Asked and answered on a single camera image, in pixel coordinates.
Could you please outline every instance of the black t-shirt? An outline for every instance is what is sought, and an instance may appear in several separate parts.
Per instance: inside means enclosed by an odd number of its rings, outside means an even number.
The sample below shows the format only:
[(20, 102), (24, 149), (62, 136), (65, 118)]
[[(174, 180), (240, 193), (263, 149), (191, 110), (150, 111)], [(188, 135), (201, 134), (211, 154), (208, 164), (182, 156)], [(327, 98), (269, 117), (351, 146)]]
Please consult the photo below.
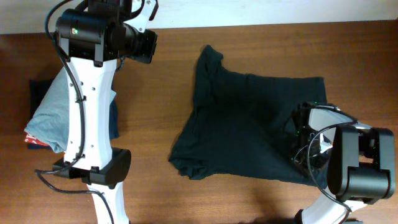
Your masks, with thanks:
[[(234, 174), (313, 185), (290, 162), (296, 137), (283, 123), (304, 101), (326, 103), (323, 78), (260, 77), (227, 71), (205, 47), (198, 59), (194, 109), (169, 161), (190, 179)], [(287, 130), (294, 132), (292, 122)], [(318, 177), (326, 186), (326, 174)]]

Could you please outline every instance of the wood grain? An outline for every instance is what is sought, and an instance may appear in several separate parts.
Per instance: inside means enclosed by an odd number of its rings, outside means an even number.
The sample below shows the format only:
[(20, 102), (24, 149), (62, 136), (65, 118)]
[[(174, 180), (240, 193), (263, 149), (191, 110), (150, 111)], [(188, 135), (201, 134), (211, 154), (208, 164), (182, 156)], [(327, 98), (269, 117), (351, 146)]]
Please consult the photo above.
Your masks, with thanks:
[[(319, 196), (299, 184), (233, 175), (194, 181), (167, 162), (192, 110), (195, 62), (205, 44), (232, 71), (275, 77), (325, 77), (328, 101), (371, 126), (398, 133), (397, 22), (348, 22), (157, 30), (150, 65), (127, 61), (114, 79), (121, 137), (132, 151), (124, 186), (132, 223), (239, 223), (292, 218)], [(96, 223), (89, 195), (62, 195), (33, 173), (60, 154), (30, 151), (29, 79), (61, 69), (43, 34), (0, 36), (0, 217), (2, 223)], [(79, 180), (49, 179), (63, 189)], [(395, 223), (398, 196), (352, 214), (366, 223)]]

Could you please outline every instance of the table surface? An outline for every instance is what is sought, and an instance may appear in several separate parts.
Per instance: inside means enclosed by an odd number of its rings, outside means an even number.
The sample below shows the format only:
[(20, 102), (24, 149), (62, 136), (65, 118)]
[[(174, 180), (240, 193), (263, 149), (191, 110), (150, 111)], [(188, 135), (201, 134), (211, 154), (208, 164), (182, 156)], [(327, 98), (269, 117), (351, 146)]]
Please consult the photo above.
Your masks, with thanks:
[[(325, 77), (328, 101), (371, 126), (398, 133), (396, 21), (163, 29), (150, 65), (127, 61), (114, 78), (120, 138), (132, 152), (124, 203), (132, 223), (275, 223), (319, 196), (314, 187), (234, 175), (179, 176), (167, 161), (192, 110), (195, 62), (205, 44), (223, 65), (274, 77)], [(61, 69), (43, 34), (0, 36), (0, 217), (2, 223), (96, 223), (90, 195), (48, 189), (34, 169), (61, 154), (27, 150), (29, 79)], [(63, 189), (79, 180), (49, 177)], [(395, 223), (398, 196), (354, 212), (365, 223)]]

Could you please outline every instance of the white wall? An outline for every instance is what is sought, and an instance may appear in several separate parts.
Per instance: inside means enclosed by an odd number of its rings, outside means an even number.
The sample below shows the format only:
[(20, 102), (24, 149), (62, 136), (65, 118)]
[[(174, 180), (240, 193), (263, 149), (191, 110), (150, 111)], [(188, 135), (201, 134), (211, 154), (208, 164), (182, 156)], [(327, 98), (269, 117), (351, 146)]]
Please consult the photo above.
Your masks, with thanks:
[[(0, 34), (43, 32), (46, 14), (60, 1), (0, 0)], [(51, 27), (63, 10), (79, 2), (73, 1), (58, 10)], [(160, 0), (159, 5), (149, 28), (398, 18), (398, 0)]]

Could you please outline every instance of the folded clothes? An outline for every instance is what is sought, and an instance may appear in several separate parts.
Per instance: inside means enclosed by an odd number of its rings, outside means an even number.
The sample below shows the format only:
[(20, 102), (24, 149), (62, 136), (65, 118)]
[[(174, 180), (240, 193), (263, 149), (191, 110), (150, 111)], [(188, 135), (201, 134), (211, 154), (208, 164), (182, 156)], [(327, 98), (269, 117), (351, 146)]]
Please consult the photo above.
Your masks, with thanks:
[[(110, 93), (109, 107), (109, 138), (119, 137), (118, 108), (114, 97), (116, 92)], [(69, 136), (69, 90), (67, 73), (61, 69), (53, 81), (30, 81), (30, 114), (31, 120), (25, 128), (28, 133), (26, 142), (32, 138), (38, 139), (40, 145), (29, 144), (29, 149), (46, 148), (49, 145), (54, 152), (66, 149)]]
[[(234, 174), (313, 185), (290, 162), (297, 138), (283, 123), (304, 101), (326, 103), (323, 78), (276, 78), (229, 72), (205, 47), (198, 59), (194, 109), (169, 161), (190, 179)], [(287, 131), (294, 132), (293, 122)], [(325, 170), (317, 176), (326, 186)]]

